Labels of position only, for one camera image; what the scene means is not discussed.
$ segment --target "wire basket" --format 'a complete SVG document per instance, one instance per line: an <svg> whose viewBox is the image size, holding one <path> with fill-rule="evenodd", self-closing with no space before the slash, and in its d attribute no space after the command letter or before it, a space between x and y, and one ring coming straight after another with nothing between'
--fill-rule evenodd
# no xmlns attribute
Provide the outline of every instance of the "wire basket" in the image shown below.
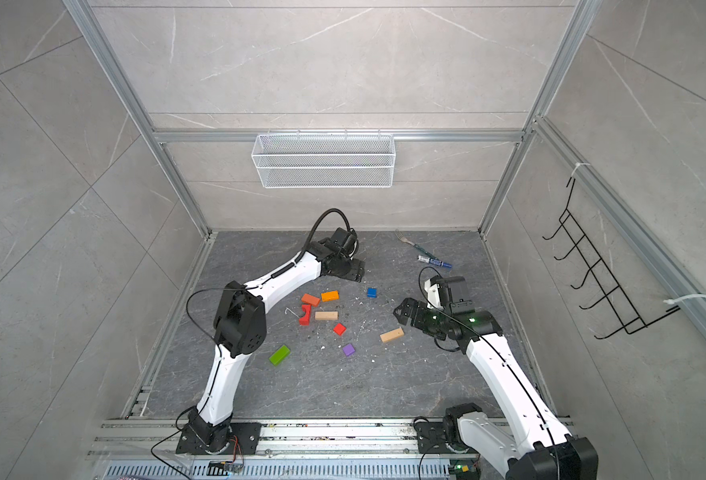
<svg viewBox="0 0 706 480"><path fill-rule="evenodd" d="M389 134L262 134L252 160L265 188L390 187L396 147Z"/></svg>

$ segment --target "fork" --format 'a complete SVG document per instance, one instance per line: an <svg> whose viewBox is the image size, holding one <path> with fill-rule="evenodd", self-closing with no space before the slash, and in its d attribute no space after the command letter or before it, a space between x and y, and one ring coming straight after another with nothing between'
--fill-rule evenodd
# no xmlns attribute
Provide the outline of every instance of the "fork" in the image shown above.
<svg viewBox="0 0 706 480"><path fill-rule="evenodd" d="M405 244L410 244L410 245L412 245L414 248L416 248L417 250L419 250L420 252L422 252L423 254L428 255L430 258L437 260L437 258L436 258L436 256L435 256L434 254L428 252L427 250L425 250L425 249L422 248L421 246L417 245L415 242L413 242L413 241L409 240L408 238L406 238L406 237L404 236L404 234L402 234L400 231L398 231L397 228L396 228L396 236L398 237L398 239L399 239L400 241L404 242Z"/></svg>

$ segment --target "black wire rack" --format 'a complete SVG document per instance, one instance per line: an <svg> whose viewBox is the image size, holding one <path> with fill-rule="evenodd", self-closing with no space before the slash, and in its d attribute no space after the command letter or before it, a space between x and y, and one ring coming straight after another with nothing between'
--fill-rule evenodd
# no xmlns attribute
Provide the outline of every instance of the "black wire rack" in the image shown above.
<svg viewBox="0 0 706 480"><path fill-rule="evenodd" d="M563 209L563 212L561 215L558 217L559 221L559 226L556 229L555 232L551 236L543 236L542 238L544 240L552 240L553 237L555 237L559 231L563 230L566 235L569 236L569 240L572 242L572 248L569 249L568 252L566 252L566 255L561 256L560 258L558 256L553 256L554 259L556 260L565 260L573 251L576 250L576 252L579 254L579 256L582 258L582 261L585 263L585 266L587 266L588 270L585 273L585 276L582 278L582 282L579 283L578 286L574 285L569 285L571 286L574 290L579 290L583 286L585 286L585 283L588 279L588 276L593 277L593 279L596 281L596 284L598 284L598 288L601 290L601 297L596 300L592 305L590 306L582 306L580 305L579 308L582 310L590 310L594 306L598 305L600 302L603 302L606 300L606 302L609 304L609 306L612 308L612 312L614 312L615 317L619 321L620 327L609 334L605 336L598 336L594 335L598 340L604 340L608 339L610 336L614 335L615 333L625 330L625 332L629 335L632 335L633 333L636 333L639 330L643 330L656 322L664 319L666 316L670 316L675 312L678 312L681 307L675 305L670 307L665 311L663 315L660 317L647 321L644 320L643 317L641 316L640 313L638 313L638 310L636 309L636 306L633 305L633 302L630 300L628 297L628 294L625 292L625 289L622 288L622 285L620 285L619 280L617 280L617 277L614 276L614 272L612 272L612 269L609 268L609 265L606 264L606 261L603 259L603 256L598 252L598 249L596 248L595 245L593 245L592 240L588 237L588 235L585 233L585 230L582 229L582 226L579 225L579 222L577 221L577 218L572 215L572 212L569 211L569 203L572 201L572 194L574 193L574 178L569 178L569 181L566 183L566 188L569 188L569 198L566 200L566 208ZM566 222L571 219L574 225L576 225L576 229L578 230L578 234L572 235L571 232L566 228ZM598 258L596 261L588 261L587 257L590 256L591 258ZM611 277L611 281L613 282L613 286L610 285L605 285L604 283L601 283L601 280L598 279L598 275L596 274L596 269L599 267L603 267L606 269L608 274ZM629 305L628 309L628 314L624 315L625 317L632 317L631 320L629 321L624 321L622 319L623 315L618 312L618 307L617 307L617 300L613 300L611 295L619 295L620 299L624 299L626 301L626 304Z"/></svg>

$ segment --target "white robotic arm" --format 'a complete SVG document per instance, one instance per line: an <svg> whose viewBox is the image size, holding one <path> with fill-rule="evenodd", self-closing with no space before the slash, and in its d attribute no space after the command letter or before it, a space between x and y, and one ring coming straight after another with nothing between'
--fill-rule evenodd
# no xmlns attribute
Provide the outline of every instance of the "white robotic arm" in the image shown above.
<svg viewBox="0 0 706 480"><path fill-rule="evenodd" d="M345 228L331 237L313 241L320 222L329 213L338 213ZM214 319L214 360L206 388L177 446L178 452L219 453L228 446L233 397L246 361L265 341L265 314L283 297L302 284L322 275L333 275L360 282L364 263L353 258L358 236L345 215L336 208L324 212L311 228L305 245L292 260L244 284L225 286Z"/></svg>
<svg viewBox="0 0 706 480"><path fill-rule="evenodd" d="M456 340L486 380L512 436L472 403L447 408L444 442L472 447L506 479L594 479L598 457L587 438L575 439L524 375L494 317L476 311L465 279L440 275L425 282L425 302L406 298L395 310L398 322L437 340Z"/></svg>
<svg viewBox="0 0 706 480"><path fill-rule="evenodd" d="M282 274L272 276L282 270ZM272 272L246 282L244 287L253 296L262 297L265 313L267 313L279 300L296 290L300 285L320 276L321 262L315 255L305 252L297 264L294 264L294 260L290 260ZM252 355L252 353L242 353L231 358L230 354L231 351L223 344L219 343L215 346L214 364L209 373L209 381L206 383L204 395L196 406L200 417L213 426L224 422L233 415L235 389L239 386L246 360Z"/></svg>

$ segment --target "green block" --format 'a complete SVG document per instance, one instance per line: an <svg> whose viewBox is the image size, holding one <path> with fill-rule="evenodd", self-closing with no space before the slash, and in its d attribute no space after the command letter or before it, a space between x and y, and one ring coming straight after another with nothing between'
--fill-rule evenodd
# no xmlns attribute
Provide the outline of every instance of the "green block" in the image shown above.
<svg viewBox="0 0 706 480"><path fill-rule="evenodd" d="M284 361L286 357L289 356L289 347L282 345L280 349L276 350L273 355L270 356L270 362L273 365L278 365Z"/></svg>

